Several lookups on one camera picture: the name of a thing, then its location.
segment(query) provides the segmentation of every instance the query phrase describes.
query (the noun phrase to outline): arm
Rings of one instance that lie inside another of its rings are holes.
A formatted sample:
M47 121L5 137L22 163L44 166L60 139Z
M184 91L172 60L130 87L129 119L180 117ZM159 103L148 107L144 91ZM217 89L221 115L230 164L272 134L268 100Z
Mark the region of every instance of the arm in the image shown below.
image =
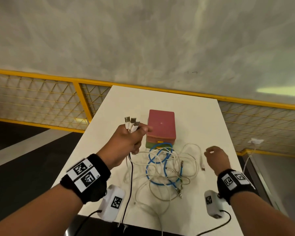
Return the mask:
M209 147L205 156L217 176L231 168L228 156L219 147ZM295 235L295 222L272 208L258 195L238 192L231 197L230 202L245 236Z
M128 133L120 125L107 144L97 153L111 170L132 152L137 154L143 136L151 129L140 124ZM61 236L83 203L72 191L56 185L0 222L0 236Z

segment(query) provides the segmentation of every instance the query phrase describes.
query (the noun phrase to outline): white plastic device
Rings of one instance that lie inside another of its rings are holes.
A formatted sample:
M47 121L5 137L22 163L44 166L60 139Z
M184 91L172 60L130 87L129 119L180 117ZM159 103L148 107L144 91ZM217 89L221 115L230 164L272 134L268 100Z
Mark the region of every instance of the white plastic device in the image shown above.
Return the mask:
M218 194L213 190L207 190L205 192L205 205L207 207L208 215L215 219L224 217L223 210L223 198L219 198Z
M108 222L113 222L118 215L120 206L125 198L126 192L115 185L110 185L107 188L107 194L103 197L102 203L98 210L102 212L97 213L98 216Z

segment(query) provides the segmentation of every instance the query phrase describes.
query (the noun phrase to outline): tabletop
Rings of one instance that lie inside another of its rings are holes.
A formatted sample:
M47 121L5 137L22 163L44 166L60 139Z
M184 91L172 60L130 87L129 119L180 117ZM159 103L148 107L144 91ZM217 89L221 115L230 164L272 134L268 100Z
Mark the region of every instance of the tabletop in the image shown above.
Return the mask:
M232 168L241 171L216 99L113 86L67 160L54 185L60 182L66 170L76 162L92 153L96 153L110 139L117 126L124 123L124 117L136 117L137 121L147 123L150 109L173 111L175 113L177 136L173 146L175 151L180 151L187 143L200 146L202 154L210 146L219 146L228 154ZM190 151L194 152L199 158L200 153L197 152L197 148L190 147ZM146 150L144 137L140 151ZM144 154L133 156L132 160L147 163L147 154ZM228 215L225 215L225 218L222 219L214 219L207 213L204 193L209 189L217 192L217 177L208 166L204 156L203 159L205 171L200 170L189 185L184 185L182 190L183 198L177 197L172 200L169 209L160 217L164 232L195 236L228 220ZM149 208L140 206L135 201L136 191L146 181L145 167L134 165L132 197L124 223L160 230L160 222L157 217L149 212ZM130 193L125 160L120 166L111 170L111 177L107 181L107 186L110 184L117 185L126 191L125 200L116 219L116 222L119 222ZM160 201L151 194L148 184L140 189L137 197L140 202L151 206L158 212L168 206L168 202ZM82 207L79 214L89 215L98 209L100 203L101 200L88 202ZM223 207L224 210L231 214L232 220L226 226L211 232L210 235L243 235L232 208L227 203L224 203Z

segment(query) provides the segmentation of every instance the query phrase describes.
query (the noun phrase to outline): wall outlet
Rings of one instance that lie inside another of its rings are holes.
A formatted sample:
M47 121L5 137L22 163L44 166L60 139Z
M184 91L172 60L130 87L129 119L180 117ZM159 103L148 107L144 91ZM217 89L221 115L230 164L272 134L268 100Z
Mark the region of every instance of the wall outlet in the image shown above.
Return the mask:
M252 138L248 143L261 144L263 141L263 139Z

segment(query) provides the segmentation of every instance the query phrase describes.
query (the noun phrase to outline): person's left hand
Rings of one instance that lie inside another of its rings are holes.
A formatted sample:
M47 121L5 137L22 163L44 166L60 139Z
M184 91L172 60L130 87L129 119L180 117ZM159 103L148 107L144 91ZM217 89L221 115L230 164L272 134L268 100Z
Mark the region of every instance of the person's left hand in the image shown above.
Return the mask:
M97 152L97 155L111 170L119 166L130 152L134 155L139 152L142 138L148 131L152 131L152 127L140 123L135 132L129 133L122 124L118 126L106 145Z

